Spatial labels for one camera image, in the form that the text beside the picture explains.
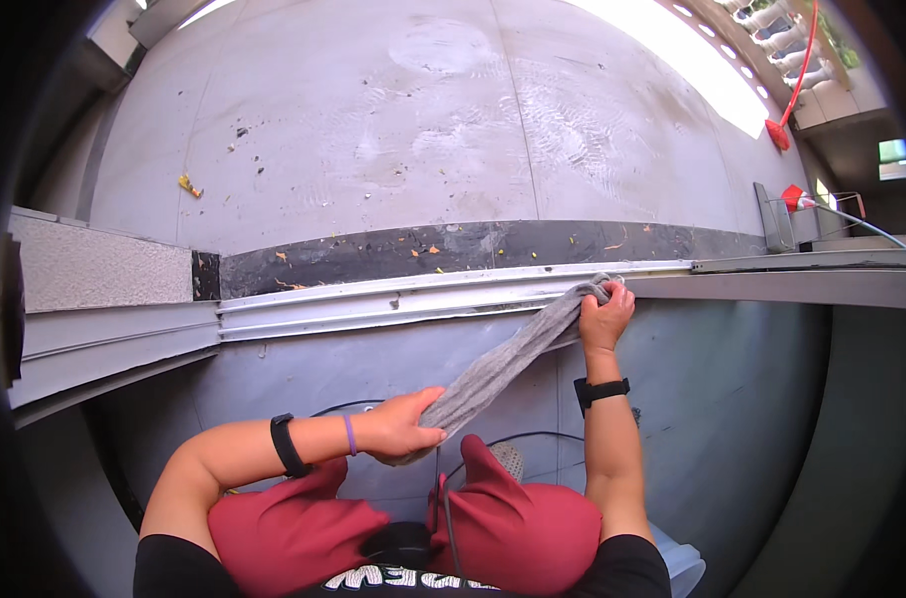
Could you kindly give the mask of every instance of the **hand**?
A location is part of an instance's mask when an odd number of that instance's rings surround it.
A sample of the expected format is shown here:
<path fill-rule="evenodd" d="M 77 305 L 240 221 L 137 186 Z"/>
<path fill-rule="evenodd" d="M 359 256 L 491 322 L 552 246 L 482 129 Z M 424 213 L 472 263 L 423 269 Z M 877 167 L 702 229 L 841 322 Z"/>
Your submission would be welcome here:
<path fill-rule="evenodd" d="M 432 448 L 447 439 L 439 428 L 421 428 L 420 414 L 444 393 L 442 387 L 401 394 L 375 408 L 351 416 L 357 448 L 389 456 L 403 456 Z"/>
<path fill-rule="evenodd" d="M 636 296 L 624 284 L 604 282 L 603 288 L 611 296 L 608 303 L 600 307 L 596 297 L 587 295 L 579 308 L 579 338 L 587 355 L 614 352 L 615 343 L 636 310 Z"/>

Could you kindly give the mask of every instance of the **gray cloth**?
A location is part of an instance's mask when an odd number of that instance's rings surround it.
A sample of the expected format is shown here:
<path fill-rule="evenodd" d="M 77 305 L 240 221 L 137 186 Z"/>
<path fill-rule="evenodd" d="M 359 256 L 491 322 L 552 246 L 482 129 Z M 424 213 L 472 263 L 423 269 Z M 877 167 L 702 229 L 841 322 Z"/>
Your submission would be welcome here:
<path fill-rule="evenodd" d="M 597 274 L 589 282 L 576 285 L 547 305 L 508 341 L 473 362 L 437 401 L 420 417 L 423 428 L 443 428 L 453 437 L 469 420 L 489 407 L 500 392 L 541 354 L 579 340 L 579 305 L 582 298 L 595 295 L 600 305 L 609 302 L 603 282 L 610 279 Z M 401 457 L 385 457 L 388 465 L 408 465 L 432 452 L 425 448 Z"/>

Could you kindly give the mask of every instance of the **black smartwatch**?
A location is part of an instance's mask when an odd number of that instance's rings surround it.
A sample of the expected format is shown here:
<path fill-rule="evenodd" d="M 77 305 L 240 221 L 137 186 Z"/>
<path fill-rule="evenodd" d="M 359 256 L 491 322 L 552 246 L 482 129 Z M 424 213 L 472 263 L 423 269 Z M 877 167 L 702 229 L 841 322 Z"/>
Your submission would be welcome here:
<path fill-rule="evenodd" d="M 579 411 L 582 416 L 586 417 L 586 410 L 590 408 L 593 401 L 604 399 L 607 396 L 616 396 L 618 394 L 627 394 L 629 392 L 629 379 L 615 380 L 598 385 L 586 383 L 585 378 L 573 380 L 573 386 L 576 387 L 576 397 L 579 400 Z"/>
<path fill-rule="evenodd" d="M 274 449 L 277 450 L 277 456 L 280 462 L 284 464 L 284 473 L 287 477 L 304 477 L 310 473 L 311 467 L 304 465 L 297 454 L 297 449 L 293 448 L 291 440 L 291 431 L 287 427 L 287 422 L 293 419 L 293 415 L 284 413 L 277 415 L 270 420 L 270 438 L 274 441 Z"/>

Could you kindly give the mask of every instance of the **black t-shirt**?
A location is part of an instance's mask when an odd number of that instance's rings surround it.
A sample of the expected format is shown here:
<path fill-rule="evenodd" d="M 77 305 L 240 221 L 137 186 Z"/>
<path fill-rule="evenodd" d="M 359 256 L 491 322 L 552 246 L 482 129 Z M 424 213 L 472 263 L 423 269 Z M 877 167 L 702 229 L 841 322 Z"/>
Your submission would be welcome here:
<path fill-rule="evenodd" d="M 328 598 L 329 592 L 362 592 L 370 598 L 443 598 L 469 592 L 474 598 L 519 596 L 477 582 L 388 565 L 351 569 L 288 598 Z M 670 598 L 669 574 L 659 551 L 639 536 L 613 536 L 600 544 L 593 564 L 568 592 L 570 598 Z M 135 598 L 243 596 L 214 555 L 182 538 L 155 534 L 137 545 Z"/>

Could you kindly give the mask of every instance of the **person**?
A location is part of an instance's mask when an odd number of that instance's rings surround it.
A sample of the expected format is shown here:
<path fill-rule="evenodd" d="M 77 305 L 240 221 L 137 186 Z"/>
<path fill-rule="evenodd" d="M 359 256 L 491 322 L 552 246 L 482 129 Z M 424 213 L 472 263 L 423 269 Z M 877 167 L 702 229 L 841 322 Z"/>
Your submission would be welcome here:
<path fill-rule="evenodd" d="M 615 345 L 635 309 L 624 285 L 604 286 L 611 300 L 600 306 L 587 296 L 579 317 L 585 382 L 593 389 L 621 380 Z M 229 423 L 187 440 L 144 514 L 136 598 L 671 595 L 646 520 L 638 427 L 624 394 L 584 406 L 585 496 L 564 486 L 519 484 L 479 438 L 468 436 L 461 445 L 466 484 L 451 491 L 441 476 L 423 526 L 428 549 L 411 550 L 424 567 L 399 563 L 402 550 L 371 552 L 371 542 L 398 524 L 363 500 L 336 498 L 345 456 L 400 456 L 439 445 L 447 434 L 421 428 L 419 420 L 442 393 L 423 389 L 349 416 Z M 301 469 L 300 477 L 265 492 L 225 496 Z"/>

